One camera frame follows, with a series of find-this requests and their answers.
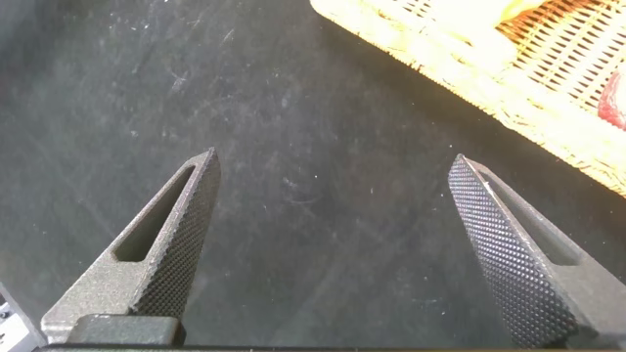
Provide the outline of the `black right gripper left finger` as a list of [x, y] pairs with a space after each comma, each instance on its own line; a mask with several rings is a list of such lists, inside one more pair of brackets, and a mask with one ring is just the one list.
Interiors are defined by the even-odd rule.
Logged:
[[191, 157], [43, 316], [50, 342], [90, 315], [182, 317], [220, 184], [214, 148]]

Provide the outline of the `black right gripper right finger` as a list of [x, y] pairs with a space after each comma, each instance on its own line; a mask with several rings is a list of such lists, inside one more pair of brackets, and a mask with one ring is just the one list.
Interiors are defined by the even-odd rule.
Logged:
[[486, 166], [458, 154], [448, 185], [520, 348], [622, 348], [625, 285]]

